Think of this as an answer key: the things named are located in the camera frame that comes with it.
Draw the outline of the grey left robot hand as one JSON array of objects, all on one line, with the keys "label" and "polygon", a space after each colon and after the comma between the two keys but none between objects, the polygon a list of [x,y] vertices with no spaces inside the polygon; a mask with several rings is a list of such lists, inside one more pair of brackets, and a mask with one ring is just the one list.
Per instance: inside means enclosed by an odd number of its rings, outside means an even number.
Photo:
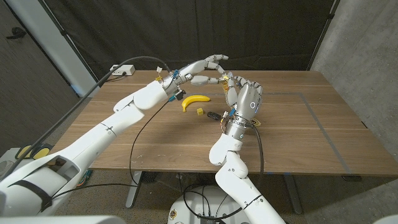
[{"label": "grey left robot hand", "polygon": [[[227,55],[216,54],[210,55],[203,60],[192,62],[180,70],[170,72],[170,75],[161,82],[162,87],[165,90],[166,95],[171,96],[175,92],[179,92],[180,85],[186,82],[190,82],[194,86],[219,84],[220,82],[224,81],[224,78],[226,77],[226,72],[219,64],[219,61],[228,59],[229,57]],[[216,70],[220,74],[220,77],[211,78],[200,75],[200,73],[205,69]]]}]

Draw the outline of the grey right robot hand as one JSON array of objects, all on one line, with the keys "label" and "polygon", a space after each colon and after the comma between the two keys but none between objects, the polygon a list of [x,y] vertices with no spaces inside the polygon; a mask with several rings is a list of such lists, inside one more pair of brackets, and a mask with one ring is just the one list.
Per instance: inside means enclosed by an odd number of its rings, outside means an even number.
[{"label": "grey right robot hand", "polygon": [[258,82],[234,76],[231,72],[226,76],[228,77],[226,102],[231,111],[224,133],[242,140],[246,127],[260,108],[262,86]]}]

